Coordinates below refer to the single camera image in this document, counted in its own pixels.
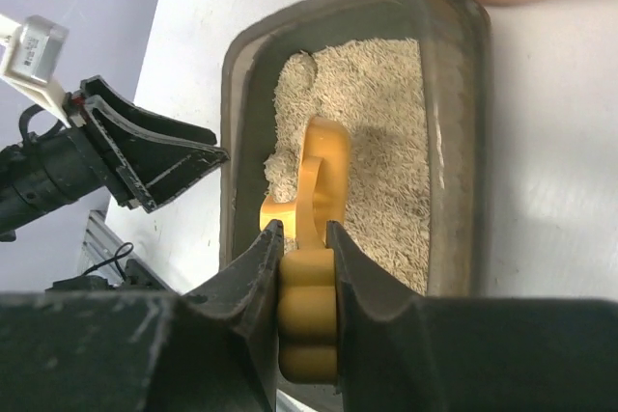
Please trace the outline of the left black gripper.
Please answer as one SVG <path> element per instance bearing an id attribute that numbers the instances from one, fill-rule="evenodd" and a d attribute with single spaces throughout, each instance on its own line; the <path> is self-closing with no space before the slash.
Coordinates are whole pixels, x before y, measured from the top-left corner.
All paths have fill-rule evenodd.
<path id="1" fill-rule="evenodd" d="M 54 124 L 43 134 L 20 122 L 21 141 L 1 150 L 1 236 L 15 238 L 23 226 L 105 187 L 128 208 L 154 212 L 230 160 L 210 129 L 161 116 L 134 105 L 100 76 L 80 83 L 85 107 L 133 135 L 162 146 L 122 159 L 115 171 L 113 151 L 93 158 L 80 149 L 81 131 Z"/>

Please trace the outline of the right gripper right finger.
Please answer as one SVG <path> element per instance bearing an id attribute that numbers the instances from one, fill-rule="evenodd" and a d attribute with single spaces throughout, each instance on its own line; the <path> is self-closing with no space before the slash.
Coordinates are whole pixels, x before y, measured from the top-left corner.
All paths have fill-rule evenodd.
<path id="1" fill-rule="evenodd" d="M 613 411 L 617 306 L 422 296 L 344 227 L 334 252 L 338 383 L 348 411 Z"/>

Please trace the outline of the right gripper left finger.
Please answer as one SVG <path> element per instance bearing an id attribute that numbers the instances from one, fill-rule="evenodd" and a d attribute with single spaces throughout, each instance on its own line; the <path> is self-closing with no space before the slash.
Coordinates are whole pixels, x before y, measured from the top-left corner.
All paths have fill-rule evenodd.
<path id="1" fill-rule="evenodd" d="M 51 291 L 1 298 L 5 411 L 271 411 L 277 381 L 270 222 L 195 295 Z"/>

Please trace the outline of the yellow plastic litter scoop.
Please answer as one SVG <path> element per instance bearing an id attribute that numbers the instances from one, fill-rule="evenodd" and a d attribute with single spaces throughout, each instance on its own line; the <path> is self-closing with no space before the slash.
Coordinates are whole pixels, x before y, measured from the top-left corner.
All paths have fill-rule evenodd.
<path id="1" fill-rule="evenodd" d="M 339 123 L 314 117 L 306 126 L 295 198 L 277 203 L 266 196 L 260 227 L 283 224 L 296 248 L 278 270 L 279 369 L 292 383 L 337 382 L 337 296 L 334 251 L 326 226 L 345 221 L 351 139 Z"/>

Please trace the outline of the dark grey litter box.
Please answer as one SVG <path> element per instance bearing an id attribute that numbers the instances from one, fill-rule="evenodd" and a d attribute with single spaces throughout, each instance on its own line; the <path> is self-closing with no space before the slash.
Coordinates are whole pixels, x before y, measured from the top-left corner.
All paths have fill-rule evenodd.
<path id="1" fill-rule="evenodd" d="M 427 292 L 476 295 L 488 253 L 491 22 L 475 0 L 303 0 L 239 33 L 225 55 L 219 263 L 259 231 L 263 164 L 275 145 L 274 89 L 288 58 L 351 40 L 415 39 L 429 123 L 431 239 Z"/>

